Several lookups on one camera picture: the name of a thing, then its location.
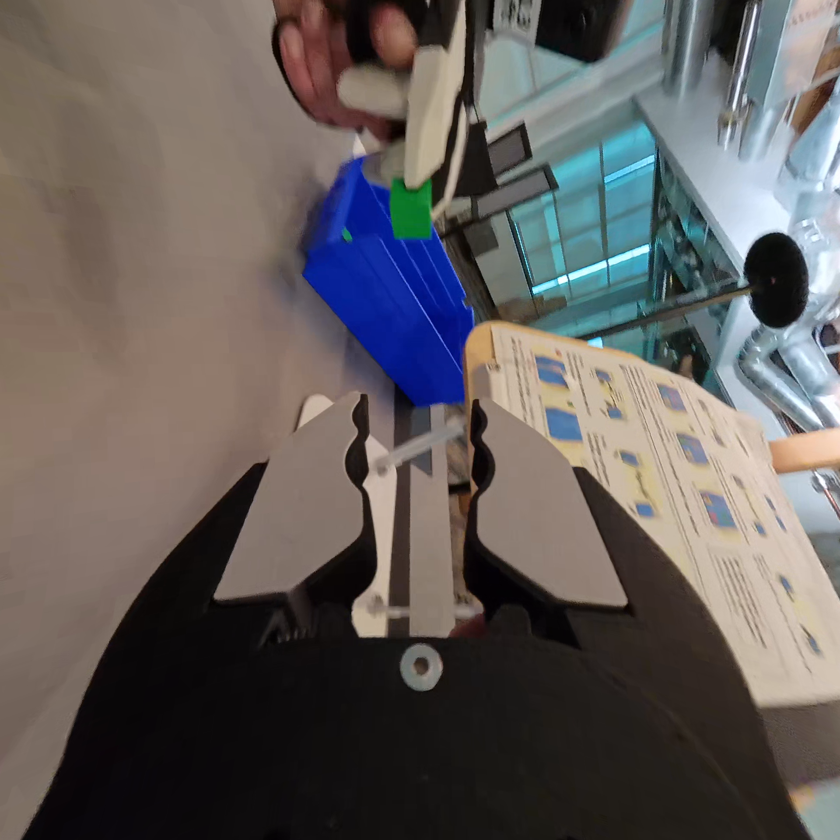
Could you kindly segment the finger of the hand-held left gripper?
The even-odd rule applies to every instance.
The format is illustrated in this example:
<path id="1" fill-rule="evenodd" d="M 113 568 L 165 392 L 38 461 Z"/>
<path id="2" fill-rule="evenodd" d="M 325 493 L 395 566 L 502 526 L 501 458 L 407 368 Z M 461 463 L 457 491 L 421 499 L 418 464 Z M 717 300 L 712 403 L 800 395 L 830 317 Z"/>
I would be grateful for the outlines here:
<path id="1" fill-rule="evenodd" d="M 378 186 L 402 181 L 416 190 L 432 181 L 435 191 L 453 191 L 464 156 L 467 117 L 461 92 L 465 44 L 418 50 L 409 77 L 374 66 L 364 68 L 364 108 L 378 116 L 404 119 L 402 141 L 384 148 L 364 172 Z"/>
<path id="2" fill-rule="evenodd" d="M 496 187 L 487 125 L 470 116 L 463 98 L 455 98 L 430 128 L 432 219 L 444 216 L 456 199 L 482 196 Z"/>

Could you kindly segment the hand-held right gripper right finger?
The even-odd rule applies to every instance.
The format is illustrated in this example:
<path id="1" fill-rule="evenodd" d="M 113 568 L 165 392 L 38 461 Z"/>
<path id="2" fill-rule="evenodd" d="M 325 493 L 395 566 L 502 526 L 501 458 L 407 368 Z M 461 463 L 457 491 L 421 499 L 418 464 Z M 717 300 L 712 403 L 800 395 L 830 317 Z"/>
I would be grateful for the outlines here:
<path id="1" fill-rule="evenodd" d="M 569 460 L 487 398 L 471 405 L 469 441 L 464 577 L 486 622 L 513 607 L 552 631 L 569 608 L 624 612 L 627 594 Z"/>

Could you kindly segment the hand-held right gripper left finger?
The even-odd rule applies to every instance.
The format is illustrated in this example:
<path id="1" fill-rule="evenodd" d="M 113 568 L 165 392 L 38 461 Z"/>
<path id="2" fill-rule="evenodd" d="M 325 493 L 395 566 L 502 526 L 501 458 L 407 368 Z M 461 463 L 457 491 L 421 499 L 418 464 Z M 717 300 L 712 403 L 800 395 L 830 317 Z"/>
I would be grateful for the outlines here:
<path id="1" fill-rule="evenodd" d="M 376 456 L 367 395 L 307 398 L 269 456 L 213 602 L 283 603 L 293 634 L 313 634 L 326 610 L 376 634 L 377 619 L 364 616 L 377 595 Z"/>

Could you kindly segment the blue plastic bin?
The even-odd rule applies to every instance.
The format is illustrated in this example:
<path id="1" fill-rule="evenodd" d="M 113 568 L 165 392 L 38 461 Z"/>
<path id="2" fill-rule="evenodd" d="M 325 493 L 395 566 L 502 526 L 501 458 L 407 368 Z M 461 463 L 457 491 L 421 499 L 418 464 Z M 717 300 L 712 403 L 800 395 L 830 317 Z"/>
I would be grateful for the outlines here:
<path id="1" fill-rule="evenodd" d="M 397 240 L 389 192 L 363 158 L 344 162 L 305 245 L 302 275 L 416 406 L 462 403 L 466 340 L 475 325 L 438 233 Z M 354 242 L 342 244 L 346 225 Z"/>

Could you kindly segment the person's left hand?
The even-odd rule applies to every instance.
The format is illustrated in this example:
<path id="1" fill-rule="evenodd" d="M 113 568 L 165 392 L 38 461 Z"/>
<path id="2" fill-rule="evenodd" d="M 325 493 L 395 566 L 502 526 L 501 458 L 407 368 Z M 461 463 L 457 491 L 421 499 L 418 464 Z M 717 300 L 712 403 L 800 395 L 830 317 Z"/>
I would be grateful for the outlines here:
<path id="1" fill-rule="evenodd" d="M 272 49 L 290 94 L 315 123 L 331 128 L 370 133 L 388 143 L 398 134 L 395 121 L 345 107 L 339 97 L 341 74 L 353 65 L 345 24 L 335 11 L 319 1 L 275 1 Z M 403 7 L 374 2 L 369 12 L 371 45 L 389 69 L 409 70 L 418 36 Z"/>

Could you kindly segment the black round pad on rod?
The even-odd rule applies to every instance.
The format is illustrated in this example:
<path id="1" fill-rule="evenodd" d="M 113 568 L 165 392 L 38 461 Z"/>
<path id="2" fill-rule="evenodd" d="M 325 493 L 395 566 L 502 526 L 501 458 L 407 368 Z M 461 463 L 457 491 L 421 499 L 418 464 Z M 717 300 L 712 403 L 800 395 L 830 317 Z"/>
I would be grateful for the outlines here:
<path id="1" fill-rule="evenodd" d="M 673 302 L 629 324 L 631 329 L 642 328 L 747 298 L 761 324 L 782 329 L 802 316 L 808 297 L 809 272 L 802 250 L 791 236 L 770 233 L 750 247 L 743 264 L 741 285 L 730 285 L 706 297 Z"/>

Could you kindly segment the silver ventilation duct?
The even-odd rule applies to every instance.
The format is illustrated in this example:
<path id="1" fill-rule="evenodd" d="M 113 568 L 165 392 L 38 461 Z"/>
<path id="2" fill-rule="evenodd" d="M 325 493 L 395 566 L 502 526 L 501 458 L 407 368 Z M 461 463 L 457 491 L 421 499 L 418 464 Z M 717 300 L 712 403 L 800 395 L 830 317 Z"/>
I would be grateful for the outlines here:
<path id="1" fill-rule="evenodd" d="M 801 431 L 839 427 L 839 373 L 811 330 L 761 325 L 745 340 L 737 365 L 772 410 Z"/>

